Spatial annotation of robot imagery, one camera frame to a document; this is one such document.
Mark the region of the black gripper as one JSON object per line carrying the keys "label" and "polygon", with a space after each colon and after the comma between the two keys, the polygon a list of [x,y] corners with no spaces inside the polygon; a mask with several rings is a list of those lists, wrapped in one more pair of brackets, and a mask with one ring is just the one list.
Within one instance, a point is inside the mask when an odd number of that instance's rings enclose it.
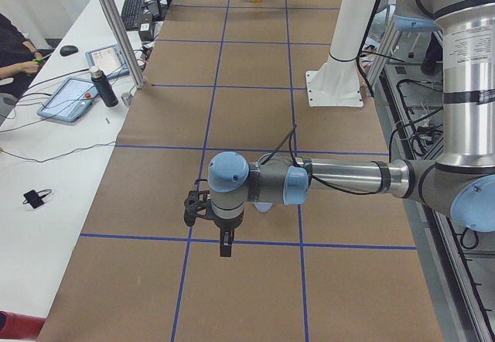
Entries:
{"label": "black gripper", "polygon": [[232,245],[234,232],[241,225],[243,216],[237,216],[232,219],[216,218],[213,222],[220,229],[220,256],[232,256]]}

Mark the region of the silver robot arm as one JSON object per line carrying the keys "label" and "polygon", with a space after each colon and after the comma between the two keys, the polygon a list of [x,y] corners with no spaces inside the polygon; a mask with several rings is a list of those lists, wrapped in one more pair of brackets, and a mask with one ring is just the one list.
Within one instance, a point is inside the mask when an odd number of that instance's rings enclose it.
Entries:
{"label": "silver robot arm", "polygon": [[310,188],[411,199],[479,232],[494,229],[494,0],[397,0],[396,19],[443,34],[444,149],[436,161],[214,156],[208,214],[228,257],[247,202],[301,204]]}

